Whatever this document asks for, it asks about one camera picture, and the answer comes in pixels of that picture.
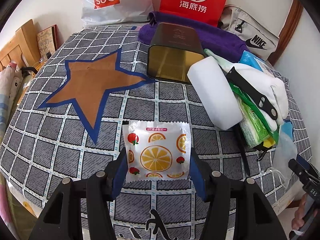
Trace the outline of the person's hand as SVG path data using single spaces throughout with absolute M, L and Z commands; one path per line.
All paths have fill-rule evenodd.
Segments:
M 304 208 L 305 208 L 307 197 L 308 195 L 304 194 L 300 200 L 299 207 L 295 211 L 295 217 L 291 223 L 292 230 L 299 230 L 304 225 L 303 217 L 304 217 Z

